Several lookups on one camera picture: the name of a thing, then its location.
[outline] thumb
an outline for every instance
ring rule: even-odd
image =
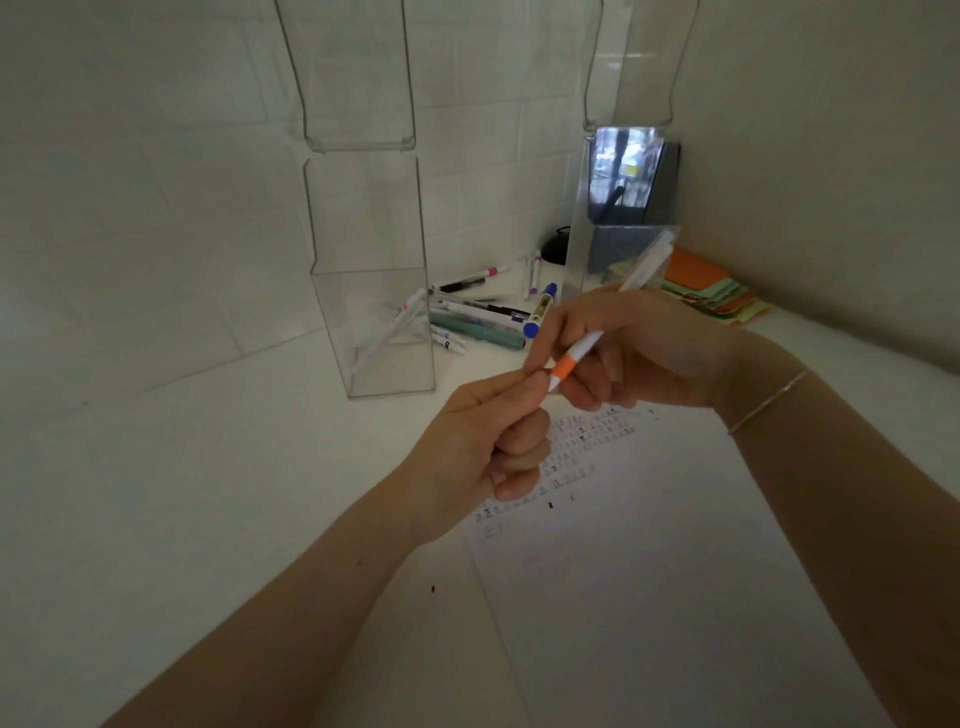
[[[476,415],[491,435],[499,436],[507,427],[540,407],[549,384],[550,377],[547,372],[539,370],[493,399],[485,401],[476,408]]]

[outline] left hand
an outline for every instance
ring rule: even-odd
[[[440,538],[490,496],[533,490],[550,454],[549,377],[508,372],[459,387],[384,481],[411,515],[414,538]]]

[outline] thin bracelet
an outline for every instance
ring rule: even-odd
[[[789,392],[791,389],[793,389],[794,385],[795,385],[798,381],[800,381],[801,379],[803,379],[805,376],[806,376],[806,369],[804,369],[804,370],[803,370],[802,372],[800,372],[798,375],[794,376],[792,379],[790,379],[790,381],[788,381],[786,384],[784,384],[780,389],[778,389],[776,392],[774,392],[772,395],[770,395],[770,397],[768,397],[766,400],[762,401],[760,404],[758,404],[756,407],[754,407],[752,410],[750,410],[750,411],[740,420],[740,422],[738,422],[736,425],[734,425],[734,426],[731,427],[729,430],[727,430],[727,434],[728,434],[728,435],[734,435],[734,434],[736,433],[736,431],[737,431],[738,429],[740,429],[740,427],[742,427],[743,425],[745,425],[746,423],[748,423],[750,420],[752,420],[754,417],[756,417],[758,414],[760,414],[760,412],[762,412],[763,410],[765,410],[767,407],[769,407],[771,404],[773,404],[775,401],[777,401],[777,400],[780,399],[783,395],[785,395],[787,392]]]

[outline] white desk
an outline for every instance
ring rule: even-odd
[[[960,379],[784,312],[755,329],[960,493]],[[457,385],[522,358],[438,351],[435,395],[349,402],[320,332],[4,439],[5,724],[104,719],[387,473]],[[458,531],[401,569],[318,722],[526,725]]]

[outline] forearm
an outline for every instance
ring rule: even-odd
[[[384,481],[106,726],[304,725],[414,548]]]
[[[715,408],[732,426],[803,368],[750,339]],[[960,723],[960,503],[812,373],[735,441],[891,716]]]

